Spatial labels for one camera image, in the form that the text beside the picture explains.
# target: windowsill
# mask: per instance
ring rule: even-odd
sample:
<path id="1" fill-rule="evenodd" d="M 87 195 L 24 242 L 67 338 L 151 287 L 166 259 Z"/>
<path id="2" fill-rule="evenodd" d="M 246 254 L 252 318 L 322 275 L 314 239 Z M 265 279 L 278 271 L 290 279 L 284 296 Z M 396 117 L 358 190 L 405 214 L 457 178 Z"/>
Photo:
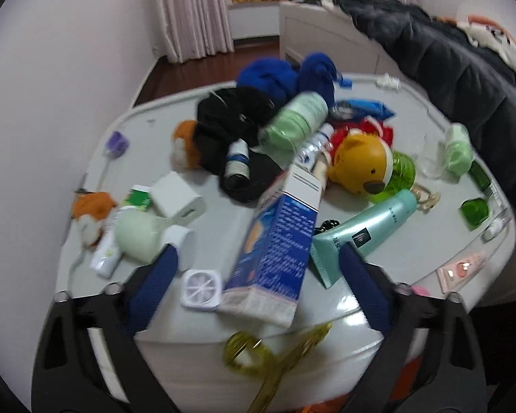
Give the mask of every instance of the windowsill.
<path id="1" fill-rule="evenodd" d="M 234 3 L 228 6 L 228 9 L 238 9 L 238 8 L 263 8 L 265 6 L 279 6 L 279 3 L 284 3 L 284 1 L 245 1 L 241 3 Z"/>

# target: orange toy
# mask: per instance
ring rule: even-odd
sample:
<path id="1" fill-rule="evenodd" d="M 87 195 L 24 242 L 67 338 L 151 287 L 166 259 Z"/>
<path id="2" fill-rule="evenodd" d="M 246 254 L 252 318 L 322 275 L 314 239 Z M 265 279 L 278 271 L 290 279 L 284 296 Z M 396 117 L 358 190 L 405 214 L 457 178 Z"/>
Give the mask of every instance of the orange toy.
<path id="1" fill-rule="evenodd" d="M 197 126 L 197 121 L 188 119 L 179 123 L 172 133 L 174 159 L 184 168 L 197 169 L 200 167 L 201 153 L 193 142 L 195 126 Z"/>
<path id="2" fill-rule="evenodd" d="M 84 245 L 95 245 L 99 241 L 105 219 L 116 205 L 109 193 L 82 194 L 75 200 L 72 215 Z"/>

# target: wooden floor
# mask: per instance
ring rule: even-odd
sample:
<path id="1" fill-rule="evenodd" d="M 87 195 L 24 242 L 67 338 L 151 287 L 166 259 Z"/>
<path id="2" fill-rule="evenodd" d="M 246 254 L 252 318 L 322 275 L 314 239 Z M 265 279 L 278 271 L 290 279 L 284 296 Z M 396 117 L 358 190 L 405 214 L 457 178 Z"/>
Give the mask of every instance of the wooden floor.
<path id="1" fill-rule="evenodd" d="M 161 57 L 135 105 L 204 85 L 232 81 L 246 65 L 263 57 L 279 57 L 279 40 L 241 46 L 234 53 L 220 53 L 183 64 L 169 64 L 166 57 Z"/>

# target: gray blanket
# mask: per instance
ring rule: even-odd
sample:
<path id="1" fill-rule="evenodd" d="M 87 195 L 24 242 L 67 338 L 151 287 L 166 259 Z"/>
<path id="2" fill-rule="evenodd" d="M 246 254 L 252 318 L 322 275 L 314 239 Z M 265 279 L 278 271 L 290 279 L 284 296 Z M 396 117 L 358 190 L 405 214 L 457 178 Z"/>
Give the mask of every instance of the gray blanket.
<path id="1" fill-rule="evenodd" d="M 438 22 L 385 5 L 338 4 L 449 120 L 468 128 L 474 147 L 516 210 L 516 84 Z"/>

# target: purple clip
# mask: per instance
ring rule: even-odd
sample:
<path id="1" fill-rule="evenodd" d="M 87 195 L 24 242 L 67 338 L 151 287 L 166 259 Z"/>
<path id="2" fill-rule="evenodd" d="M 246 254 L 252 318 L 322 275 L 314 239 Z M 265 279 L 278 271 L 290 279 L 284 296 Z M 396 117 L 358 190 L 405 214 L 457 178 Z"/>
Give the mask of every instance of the purple clip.
<path id="1" fill-rule="evenodd" d="M 126 152 L 126 149 L 128 149 L 128 144 L 128 139 L 118 130 L 115 130 L 107 140 L 105 147 L 107 149 L 107 153 L 111 155 L 111 157 L 118 158 L 124 152 Z"/>

